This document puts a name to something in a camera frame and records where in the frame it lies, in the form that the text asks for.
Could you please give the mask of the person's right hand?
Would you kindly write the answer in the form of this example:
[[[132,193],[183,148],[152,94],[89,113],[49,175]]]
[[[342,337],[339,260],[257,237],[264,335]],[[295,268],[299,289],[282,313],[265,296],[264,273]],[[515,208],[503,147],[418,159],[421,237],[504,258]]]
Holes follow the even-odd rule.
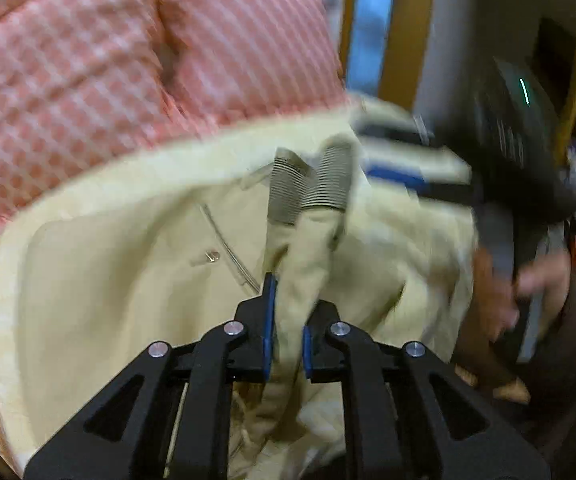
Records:
[[[524,264],[516,278],[506,278],[493,271],[486,248],[478,248],[472,259],[472,301],[453,353],[459,376],[496,400],[528,403],[527,387],[497,359],[492,344],[517,326],[517,301],[538,292],[543,295],[538,334],[543,336],[565,303],[570,273],[570,255],[565,249],[538,257]]]

